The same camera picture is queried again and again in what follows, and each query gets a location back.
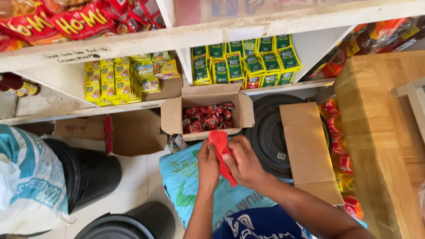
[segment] hand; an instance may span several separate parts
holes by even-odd
[[[202,142],[198,153],[198,171],[198,193],[214,193],[220,176],[220,168],[217,155],[215,154],[215,146],[211,143],[210,148],[208,148],[208,139]]]
[[[273,178],[264,171],[245,136],[232,137],[227,146],[233,150],[235,158],[229,154],[222,157],[238,184],[259,191],[267,180]]]

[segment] tile floor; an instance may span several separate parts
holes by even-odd
[[[183,238],[184,228],[180,224],[174,206],[168,200],[162,188],[162,177],[159,172],[159,158],[169,154],[164,151],[138,157],[119,157],[122,167],[122,178],[118,187],[107,197],[70,215],[69,226],[51,230],[32,237],[32,239],[74,239],[74,237],[90,222],[105,213],[124,213],[147,201],[162,202],[174,214],[176,221],[175,239]]]

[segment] person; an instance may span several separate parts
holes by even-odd
[[[238,184],[264,194],[277,205],[235,213],[212,233],[214,188],[220,172],[215,147],[207,145],[206,139],[198,153],[198,193],[184,239],[307,239],[306,231],[325,239],[375,239],[348,214],[266,173],[244,136],[229,140],[235,158],[223,155],[223,160]]]

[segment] store shelf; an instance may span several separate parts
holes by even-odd
[[[246,95],[258,95],[258,94],[268,94],[268,93],[279,93],[284,91],[295,91],[309,88],[316,88],[322,86],[330,86],[335,82],[335,78],[323,79],[323,80],[312,80],[306,82],[297,82],[286,85],[275,85],[264,88],[254,88],[248,90],[242,90],[241,93]]]
[[[157,2],[163,13],[164,21],[168,25],[176,26],[175,13],[179,12],[179,9],[177,11],[173,9],[174,2],[170,0],[157,0]],[[87,58],[59,62],[70,59],[61,57],[61,54],[79,51],[85,52],[84,55],[87,55],[88,51],[96,50],[95,54],[99,59],[104,59],[425,14],[425,0],[366,0],[348,3],[347,1],[327,0],[326,2],[328,5],[325,6],[322,4],[312,5],[308,8],[274,14],[247,16],[4,52],[0,54],[0,72],[38,67],[52,68],[93,60],[93,58]],[[315,44],[315,38],[311,39],[311,44]],[[54,55],[58,55],[59,61],[57,57],[48,57]]]
[[[61,92],[49,89],[45,86],[36,96],[21,97],[17,103],[13,103],[13,97],[0,94],[0,99],[8,99],[10,107],[3,113],[0,111],[0,124],[18,125],[49,120],[61,120],[90,115],[112,114],[124,111],[133,111],[147,108],[160,107],[168,98],[181,95],[182,80],[173,79],[161,81],[162,91],[145,94],[145,101],[126,105],[114,105],[106,107],[94,107],[86,101],[69,97]]]

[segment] sack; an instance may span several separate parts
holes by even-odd
[[[0,235],[69,224],[62,163],[36,135],[0,125]]]
[[[198,191],[198,152],[201,143],[159,159],[159,169],[165,193],[173,203],[184,228],[189,223]],[[264,208],[276,205],[274,201],[252,189],[240,185],[232,188],[230,182],[220,176],[214,190],[212,230],[220,228],[227,216],[248,208]]]

